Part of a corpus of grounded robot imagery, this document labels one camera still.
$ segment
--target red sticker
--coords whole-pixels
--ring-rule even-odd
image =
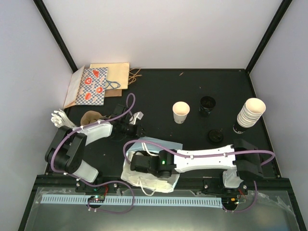
[[[92,79],[91,79],[91,78],[87,78],[87,79],[85,80],[85,84],[87,84],[87,85],[91,84],[91,82],[92,82]]]
[[[99,77],[100,76],[100,72],[97,70],[92,70],[92,73],[95,75],[95,77]]]
[[[103,92],[103,88],[102,87],[99,87],[96,89],[96,93],[102,93]]]
[[[87,92],[87,94],[85,95],[85,100],[89,100],[91,99],[91,93]]]

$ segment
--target white panel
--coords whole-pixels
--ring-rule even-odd
[[[246,68],[282,0],[44,0],[78,67]]]
[[[72,75],[31,0],[0,3],[0,226],[18,230]]]
[[[252,72],[284,177],[308,225],[308,1],[293,1]]]

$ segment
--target black metal frame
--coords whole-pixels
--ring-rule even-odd
[[[56,42],[58,43],[63,55],[65,56],[68,64],[70,65],[71,69],[73,72],[77,71],[77,66],[71,56],[71,54],[69,53],[55,23],[53,22],[43,0],[33,0],[34,3],[36,4],[39,12],[41,13],[43,19],[45,20],[48,28],[50,29],[52,35],[54,36]],[[259,57],[261,56],[265,46],[267,45],[268,41],[270,40],[271,36],[273,35],[275,29],[277,28],[279,22],[281,21],[283,15],[285,14],[286,10],[288,9],[289,5],[291,4],[292,0],[282,0],[274,18],[272,19],[267,31],[265,32],[261,42],[259,43],[253,57],[251,58],[247,68],[241,69],[243,71],[246,72],[247,78],[250,81],[250,86],[252,89],[252,92],[254,94],[254,96],[256,96],[253,85],[251,83],[251,78],[249,76],[249,74],[251,73],[253,67],[255,66],[255,64],[257,63]],[[261,118],[262,121],[262,125],[264,127],[264,130],[266,131],[267,134],[267,138],[268,138],[268,142],[269,142],[269,146],[271,147],[272,150],[272,145],[270,143],[270,138],[268,136],[266,127],[265,127],[265,123],[263,118]],[[298,207],[298,203],[296,201],[296,197],[294,195],[291,183],[289,181],[289,179],[285,179],[285,178],[280,178],[280,171],[278,168],[278,164],[276,159],[273,161],[273,167],[276,169],[277,172],[277,178],[276,179],[265,179],[265,180],[260,180],[257,182],[258,185],[258,189],[259,190],[270,190],[270,191],[287,191],[289,198],[291,200],[292,203],[292,207],[294,210],[294,213],[296,215],[296,220],[297,223],[300,227],[301,231],[306,231],[306,226],[304,224],[304,220],[303,217],[300,213],[299,207]],[[106,178],[106,181],[110,181],[110,180],[119,180],[116,178]],[[66,177],[63,175],[48,175],[48,172],[45,173],[45,175],[38,175],[35,181],[35,184],[33,186],[32,192],[30,194],[30,198],[29,201],[27,203],[27,206],[25,208],[25,213],[24,216],[22,218],[19,230],[22,231],[25,229],[26,227],[26,222],[28,219],[28,216],[30,214],[31,211],[31,207],[33,204],[33,201],[35,199],[35,195],[37,193],[37,189],[38,187],[69,187],[69,188],[74,188],[76,186],[76,180],[74,178],[70,178],[70,177]],[[253,183],[251,184],[247,184],[248,189],[253,190],[254,186]],[[191,179],[191,180],[182,180],[179,179],[179,182],[177,183],[176,189],[189,189],[189,190],[200,190],[201,188],[203,188],[203,182],[200,179]]]

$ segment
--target brown string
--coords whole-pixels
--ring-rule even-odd
[[[139,69],[135,74],[134,74],[134,73],[131,73],[131,71],[132,71],[132,70],[135,70],[135,69],[136,69],[136,68],[133,68],[133,69],[130,69],[130,70],[129,70],[129,74],[132,75],[132,76],[129,76],[129,77],[128,77],[128,84],[131,84],[131,83],[133,83],[133,82],[136,82],[136,80],[137,80],[136,77],[142,76],[142,75],[138,75],[138,73],[140,72],[141,69]]]

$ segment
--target black table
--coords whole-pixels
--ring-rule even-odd
[[[68,117],[80,125],[81,117],[89,110],[109,115],[115,106],[125,105],[126,97],[133,92],[136,103],[133,113],[142,111],[142,125],[147,136],[183,144],[184,150],[212,149],[233,143],[233,139],[244,139],[259,149],[271,150],[263,119],[244,134],[236,134],[232,126],[237,114],[248,98],[255,97],[250,77],[244,70],[158,70],[143,69],[142,77],[122,92],[122,97],[105,98],[104,106],[73,106]],[[212,96],[216,107],[208,118],[199,115],[199,101],[203,96]],[[172,105],[184,101],[190,112],[183,124],[173,120]],[[221,129],[224,140],[212,145],[207,139],[211,129]],[[104,138],[89,144],[84,160],[97,168],[104,176],[119,178],[124,157],[123,145],[131,139]],[[221,170],[196,170],[181,174],[180,180],[218,177]],[[275,161],[263,166],[266,178],[279,175]]]

